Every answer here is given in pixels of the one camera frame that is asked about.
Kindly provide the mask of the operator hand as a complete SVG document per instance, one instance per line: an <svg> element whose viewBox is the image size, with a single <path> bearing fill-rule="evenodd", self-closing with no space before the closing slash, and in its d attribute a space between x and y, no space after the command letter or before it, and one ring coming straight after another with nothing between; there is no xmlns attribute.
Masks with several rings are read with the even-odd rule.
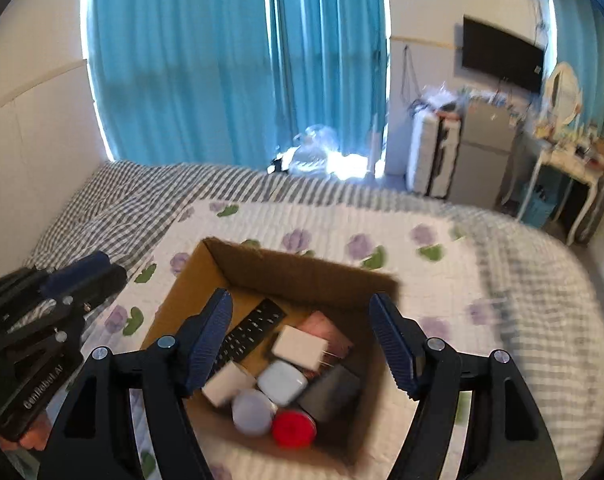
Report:
<svg viewBox="0 0 604 480"><path fill-rule="evenodd" d="M43 451L52 430L52 424L46 412L41 412L26 433L17 441L9 441L0 436L0 448L5 451Z"/></svg>

